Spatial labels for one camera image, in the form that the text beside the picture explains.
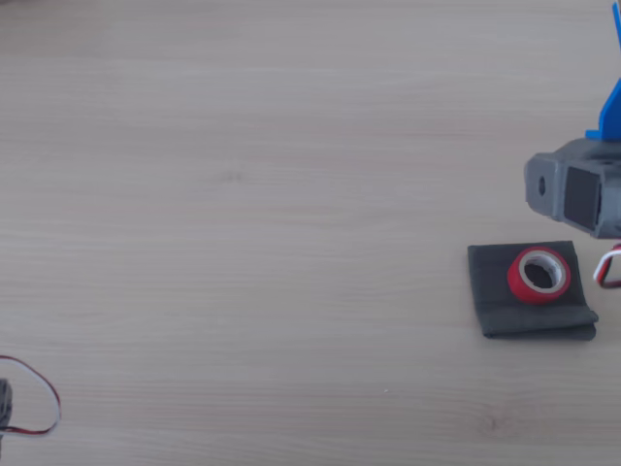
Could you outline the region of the grey gripper body with camera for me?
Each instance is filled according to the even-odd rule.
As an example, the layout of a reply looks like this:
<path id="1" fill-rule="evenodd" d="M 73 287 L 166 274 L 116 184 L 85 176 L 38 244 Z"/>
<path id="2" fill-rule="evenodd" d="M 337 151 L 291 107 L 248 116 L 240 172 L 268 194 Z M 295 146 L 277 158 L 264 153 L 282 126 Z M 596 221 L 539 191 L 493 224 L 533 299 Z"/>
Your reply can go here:
<path id="1" fill-rule="evenodd" d="M 620 144 L 586 138 L 525 165 L 529 207 L 597 239 L 620 237 Z"/>

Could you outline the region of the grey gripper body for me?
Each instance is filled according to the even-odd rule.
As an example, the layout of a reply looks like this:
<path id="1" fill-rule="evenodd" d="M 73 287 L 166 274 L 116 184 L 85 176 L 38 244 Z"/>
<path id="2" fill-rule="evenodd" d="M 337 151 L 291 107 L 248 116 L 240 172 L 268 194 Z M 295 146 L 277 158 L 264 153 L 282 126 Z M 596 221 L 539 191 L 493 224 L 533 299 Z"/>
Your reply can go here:
<path id="1" fill-rule="evenodd" d="M 7 379 L 0 380 L 0 430 L 2 432 L 0 439 L 3 438 L 3 432 L 9 426 L 13 411 L 13 390 Z"/>

